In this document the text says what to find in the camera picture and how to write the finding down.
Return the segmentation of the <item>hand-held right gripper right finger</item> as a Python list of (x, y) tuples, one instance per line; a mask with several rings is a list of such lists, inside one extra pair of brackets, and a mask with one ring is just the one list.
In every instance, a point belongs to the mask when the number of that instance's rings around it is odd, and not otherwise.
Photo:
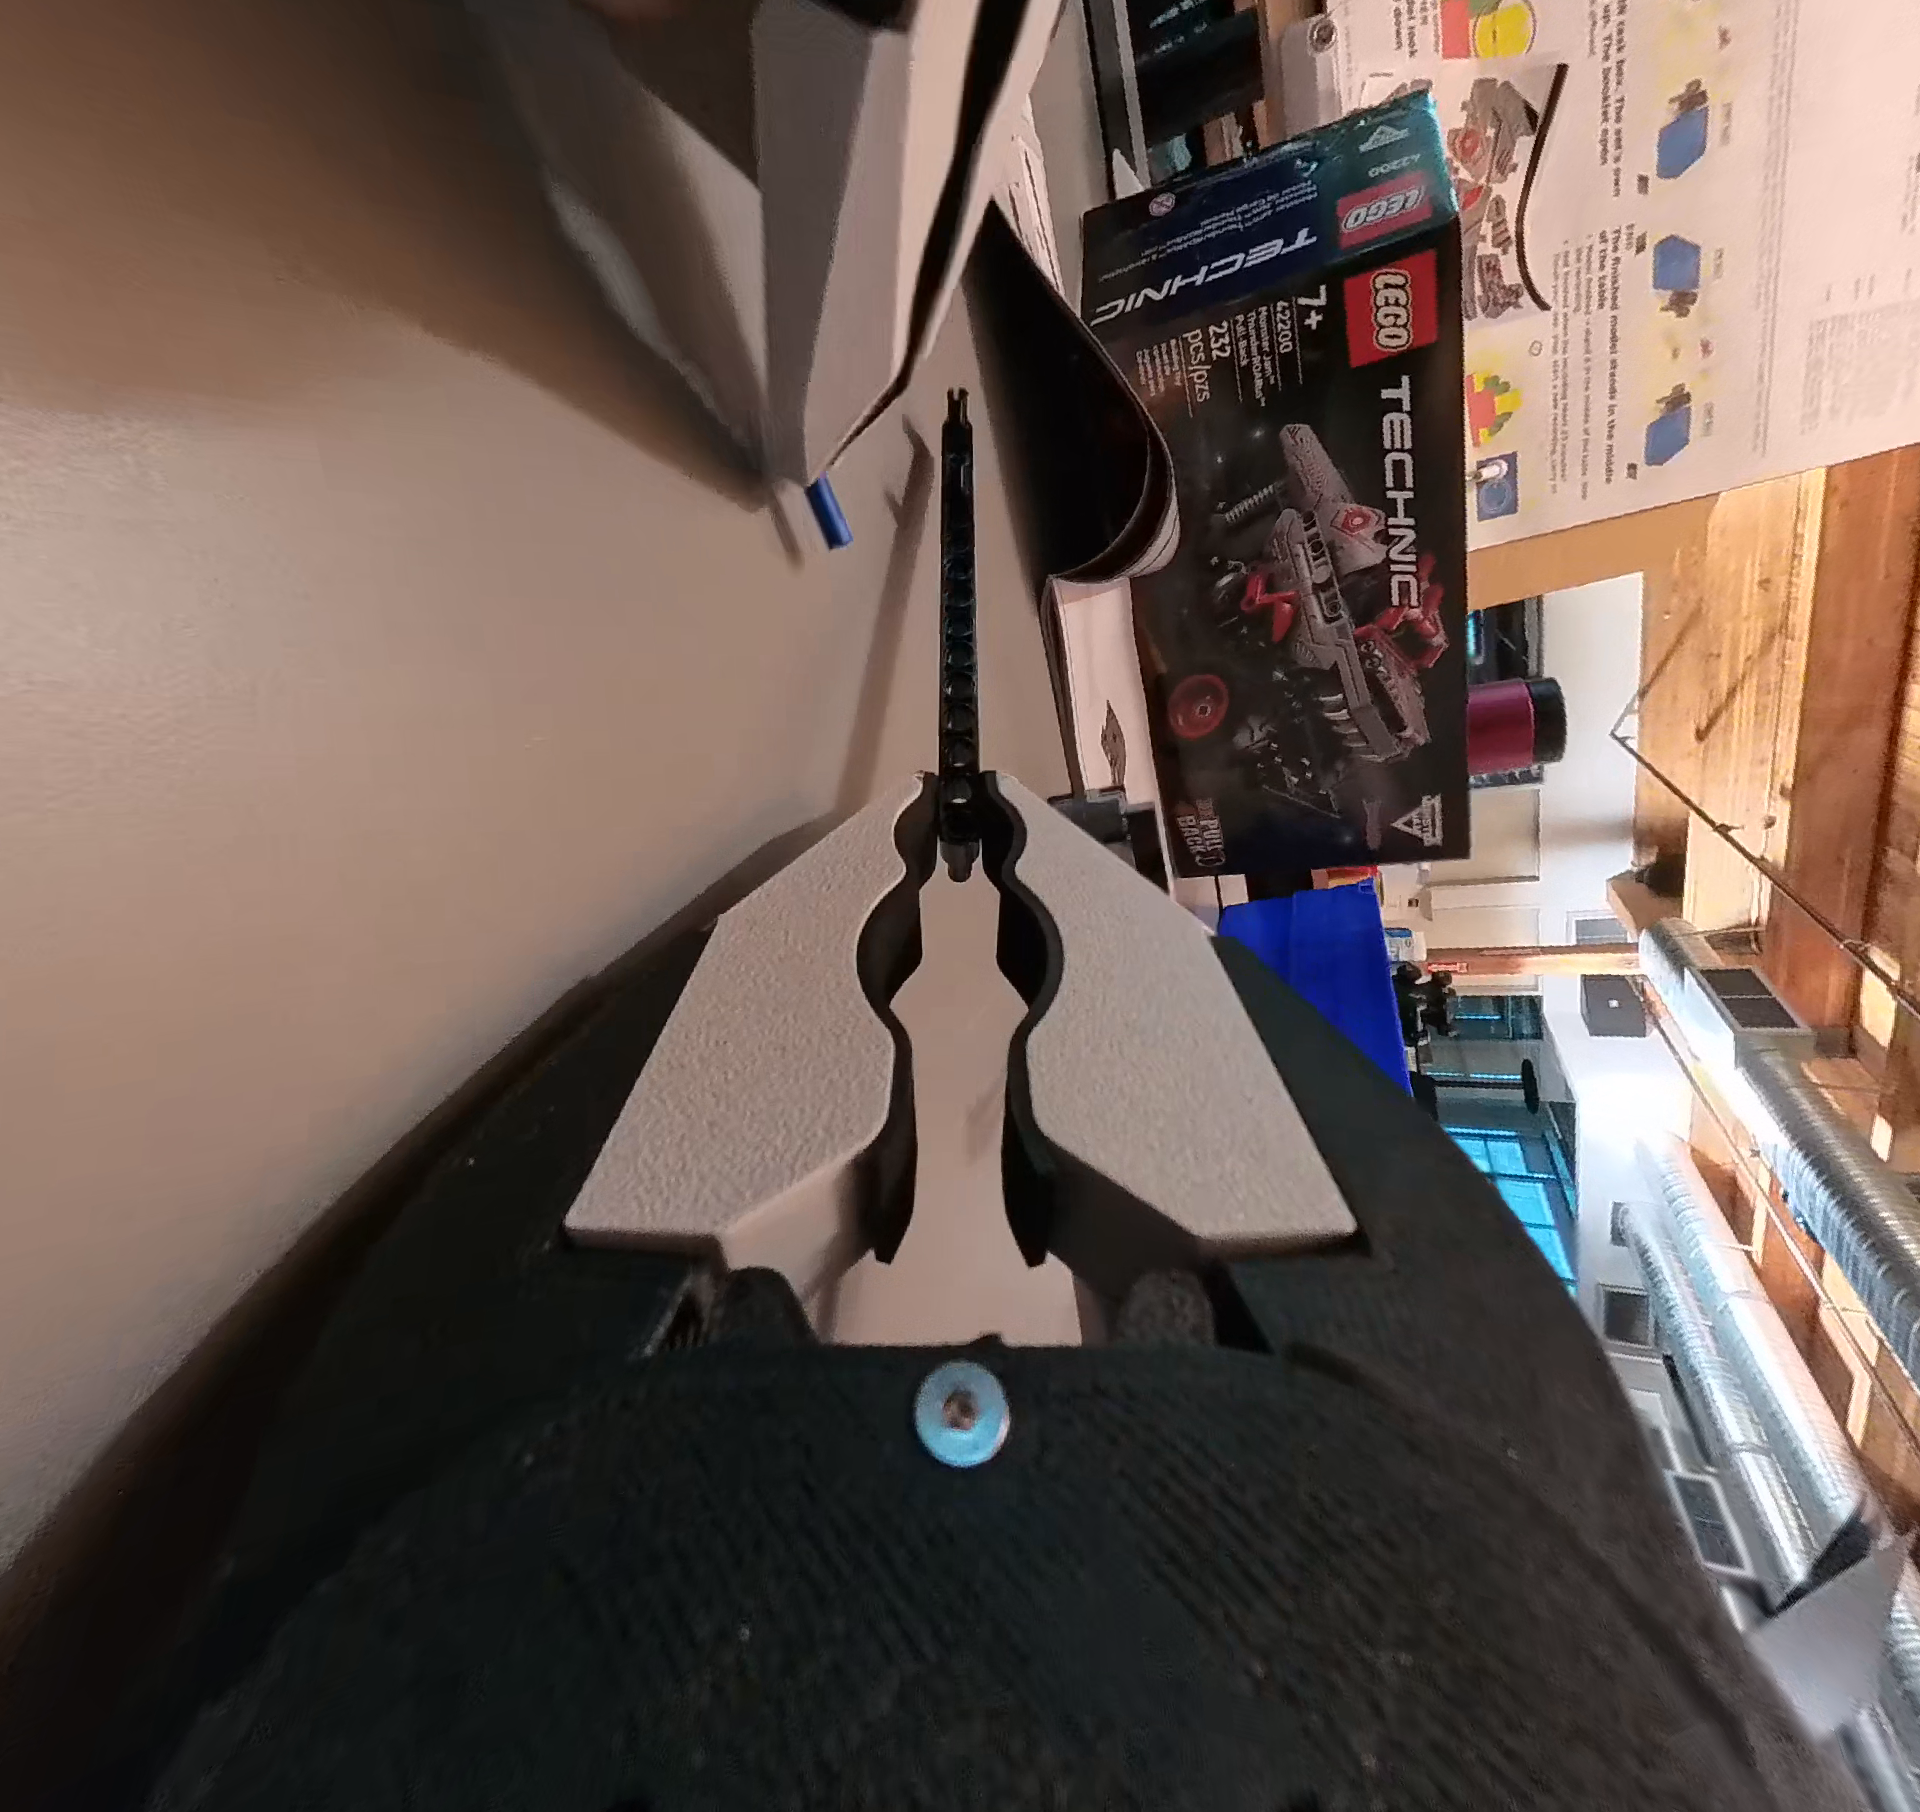
[(996, 963), (1021, 998), (1001, 1194), (1029, 1265), (1111, 1335), (1140, 1281), (1345, 1248), (1356, 1216), (1216, 939), (1019, 780), (980, 780)]

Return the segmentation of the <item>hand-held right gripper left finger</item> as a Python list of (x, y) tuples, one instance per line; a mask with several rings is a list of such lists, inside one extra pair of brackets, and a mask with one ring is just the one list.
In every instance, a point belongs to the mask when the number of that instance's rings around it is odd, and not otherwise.
[(710, 928), (563, 1216), (571, 1248), (773, 1271), (825, 1340), (914, 1216), (914, 1046), (938, 863), (929, 773), (902, 780)]

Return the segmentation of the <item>dark red tumbler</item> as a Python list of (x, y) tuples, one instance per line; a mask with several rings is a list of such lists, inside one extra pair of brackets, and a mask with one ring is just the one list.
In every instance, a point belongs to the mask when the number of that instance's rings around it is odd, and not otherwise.
[(1467, 760), (1476, 785), (1538, 782), (1567, 752), (1563, 688), (1551, 676), (1477, 684), (1467, 698)]

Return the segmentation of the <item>long black toy beam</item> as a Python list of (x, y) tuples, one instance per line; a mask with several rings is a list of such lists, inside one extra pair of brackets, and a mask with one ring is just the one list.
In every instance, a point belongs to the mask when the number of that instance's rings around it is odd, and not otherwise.
[(963, 884), (979, 860), (983, 831), (975, 434), (971, 393), (963, 387), (948, 390), (938, 481), (936, 835), (948, 877)]

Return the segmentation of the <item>black toy set box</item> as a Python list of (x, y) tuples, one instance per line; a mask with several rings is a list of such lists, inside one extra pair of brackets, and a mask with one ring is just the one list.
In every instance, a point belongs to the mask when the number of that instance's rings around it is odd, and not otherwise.
[(1171, 868), (1469, 851), (1458, 205), (1427, 91), (1082, 215), (1080, 316), (1164, 439), (1134, 590)]

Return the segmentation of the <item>white instruction booklet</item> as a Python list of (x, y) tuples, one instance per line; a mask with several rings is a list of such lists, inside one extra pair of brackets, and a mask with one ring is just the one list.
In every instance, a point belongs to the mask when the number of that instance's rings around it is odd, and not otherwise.
[(997, 199), (966, 296), (1070, 791), (1117, 791), (1160, 828), (1135, 588), (1181, 545), (1164, 434)]

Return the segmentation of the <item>white instruction poster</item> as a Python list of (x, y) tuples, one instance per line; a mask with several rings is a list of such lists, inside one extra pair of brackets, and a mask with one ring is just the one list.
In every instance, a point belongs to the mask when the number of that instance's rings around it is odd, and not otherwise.
[(1323, 0), (1458, 200), (1471, 550), (1917, 436), (1917, 0)]

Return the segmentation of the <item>blue plastic bin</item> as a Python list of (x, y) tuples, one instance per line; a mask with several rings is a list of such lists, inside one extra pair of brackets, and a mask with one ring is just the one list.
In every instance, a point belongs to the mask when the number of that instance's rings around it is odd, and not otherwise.
[(1225, 907), (1216, 934), (1250, 951), (1403, 1092), (1404, 1033), (1375, 887), (1309, 887)]

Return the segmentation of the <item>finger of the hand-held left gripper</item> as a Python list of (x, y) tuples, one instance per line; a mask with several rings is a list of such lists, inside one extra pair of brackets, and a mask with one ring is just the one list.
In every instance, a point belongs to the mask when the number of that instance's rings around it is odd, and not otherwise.
[(773, 474), (809, 487), (912, 378), (1064, 0), (757, 0)]
[(587, 0), (464, 0), (563, 241), (747, 481), (763, 445), (755, 0), (612, 23)]

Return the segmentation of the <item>silver spiral ventilation duct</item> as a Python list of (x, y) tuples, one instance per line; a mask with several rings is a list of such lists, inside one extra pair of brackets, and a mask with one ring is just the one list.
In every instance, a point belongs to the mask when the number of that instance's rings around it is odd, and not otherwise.
[(1783, 1598), (1837, 1570), (1844, 1549), (1889, 1542), (1891, 1518), (1688, 1147), (1652, 1135), (1637, 1165), (1619, 1223), (1654, 1343), (1759, 1577)]
[(1842, 1273), (1885, 1349), (1917, 1378), (1917, 1203), (1810, 1078), (1816, 1036), (1763, 975), (1683, 920), (1639, 937), (1645, 979), (1754, 1140), (1791, 1213)]

